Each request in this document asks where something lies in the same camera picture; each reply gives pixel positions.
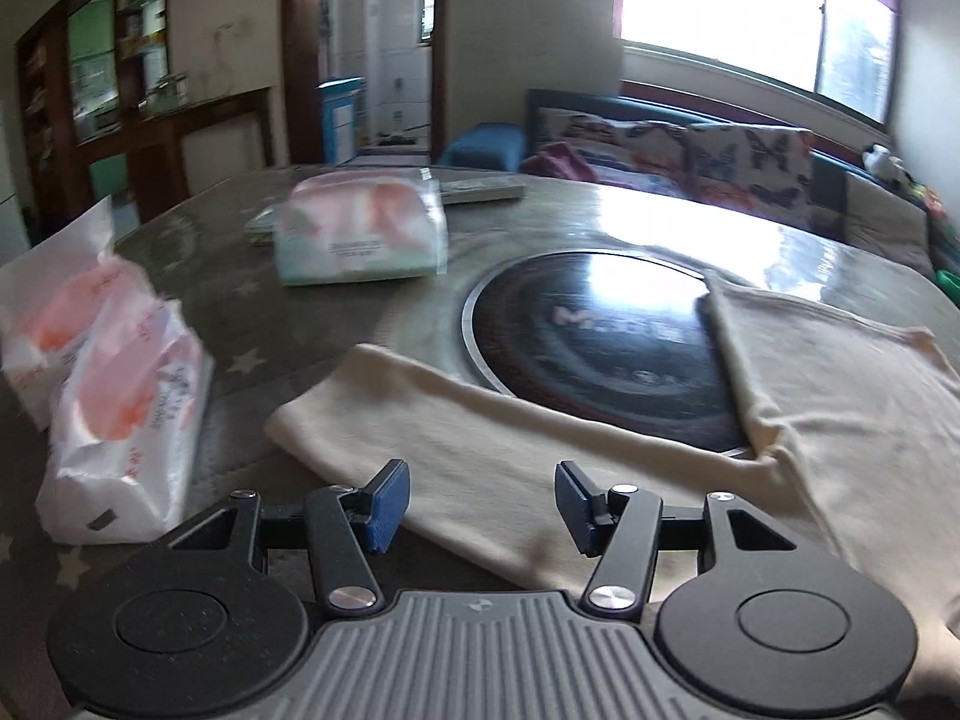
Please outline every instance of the sofa backrest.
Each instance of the sofa backrest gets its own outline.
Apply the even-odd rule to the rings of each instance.
[[[615,122],[671,122],[686,127],[699,122],[726,122],[713,116],[673,108],[669,105],[644,103],[627,98],[604,98],[577,92],[551,89],[530,89],[527,92],[527,153],[534,151],[539,131],[541,108],[563,108],[601,116]],[[847,215],[847,173],[854,172],[874,180],[860,167],[842,162],[821,151],[813,152],[813,175],[810,176],[810,199],[815,206],[816,232],[825,238],[843,242],[844,218]]]

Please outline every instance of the white plastic wrapper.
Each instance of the white plastic wrapper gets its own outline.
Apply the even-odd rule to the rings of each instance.
[[[54,541],[152,541],[179,525],[211,372],[177,301],[104,303],[53,408],[37,512]]]
[[[3,372],[38,429],[50,397],[109,295],[150,292],[143,271],[115,257],[109,198],[42,244],[0,268]]]
[[[428,170],[340,170],[275,207],[284,284],[373,281],[446,270],[446,218]]]

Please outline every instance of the blue gripper pad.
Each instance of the blue gripper pad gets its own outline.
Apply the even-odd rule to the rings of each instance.
[[[596,557],[603,551],[603,533],[593,522],[593,512],[587,493],[558,464],[553,474],[553,495],[557,511],[563,517],[577,549],[587,557]]]
[[[357,538],[364,552],[371,555],[382,555],[387,551],[410,504],[410,466],[403,461],[391,461],[384,470],[388,469],[385,479],[381,478],[381,471],[365,488],[366,491],[376,486],[370,515],[359,528]]]

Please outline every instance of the beige cloth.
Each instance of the beige cloth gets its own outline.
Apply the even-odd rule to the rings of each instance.
[[[281,407],[268,434],[330,482],[411,466],[405,524],[520,586],[579,592],[581,557],[553,500],[573,459],[603,488],[632,482],[669,504],[731,490],[886,584],[917,620],[913,695],[960,696],[944,625],[960,583],[960,381],[923,330],[712,282],[728,366],[757,459],[734,460],[452,380],[375,346]],[[692,575],[664,554],[654,599]]]

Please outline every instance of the blue sofa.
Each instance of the blue sofa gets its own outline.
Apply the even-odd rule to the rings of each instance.
[[[478,124],[458,138],[440,156],[441,166],[474,167],[483,170],[517,172],[520,162],[534,151],[541,108],[563,108],[601,116],[618,122],[671,122],[686,127],[698,122],[723,122],[683,108],[642,103],[627,98],[601,98],[575,92],[531,89],[526,98],[526,127],[518,124]],[[847,173],[872,177],[859,167],[814,151],[810,197],[829,220],[817,232],[843,242],[843,222],[847,214]]]

